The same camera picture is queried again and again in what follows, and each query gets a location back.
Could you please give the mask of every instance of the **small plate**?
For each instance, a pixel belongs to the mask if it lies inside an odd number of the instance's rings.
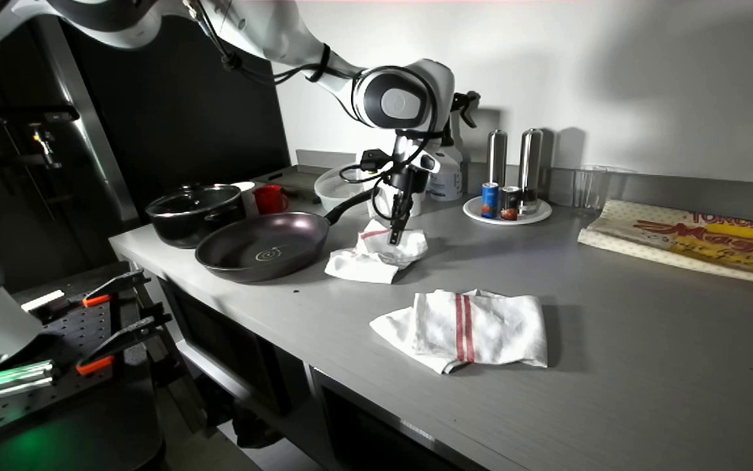
[[[519,219],[487,219],[487,218],[481,218],[479,213],[481,213],[481,197],[468,198],[468,202],[464,205],[464,215],[470,218],[470,219],[479,219],[479,222],[483,222],[483,224],[537,224],[537,222],[551,218],[554,209],[551,209],[551,205],[546,205],[543,198],[539,198],[539,209],[537,209],[533,215],[524,215],[524,218],[519,218]]]

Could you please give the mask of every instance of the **folded towel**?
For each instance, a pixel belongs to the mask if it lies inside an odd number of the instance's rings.
[[[390,346],[449,373],[464,363],[528,363],[546,370],[541,308],[533,295],[417,294],[411,308],[372,321]]]
[[[358,233],[354,249],[330,251],[325,271],[358,282],[392,282],[400,269],[427,254],[428,244],[424,231],[405,231],[400,244],[390,244],[390,231],[372,219]]]

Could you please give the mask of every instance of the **frying pan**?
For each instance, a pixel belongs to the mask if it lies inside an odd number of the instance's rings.
[[[315,213],[281,213],[231,222],[196,245],[196,261],[238,282],[298,271],[319,260],[325,237],[343,213],[372,198],[372,193],[373,189],[362,192],[325,218]]]

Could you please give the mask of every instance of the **counter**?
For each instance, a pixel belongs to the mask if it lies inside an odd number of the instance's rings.
[[[490,227],[457,205],[419,219],[432,251],[396,285],[328,277],[328,251],[358,224],[346,218],[319,264],[262,285],[206,271],[150,224],[113,245],[483,469],[753,469],[751,282],[579,245],[579,213]],[[551,370],[440,377],[370,329],[434,288],[539,295]]]

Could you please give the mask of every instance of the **wall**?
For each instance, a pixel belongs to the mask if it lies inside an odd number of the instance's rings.
[[[543,125],[559,167],[753,181],[753,0],[302,0],[302,14],[358,65],[447,62],[507,131],[509,162]],[[281,100],[291,148],[390,145],[319,87],[292,80]]]

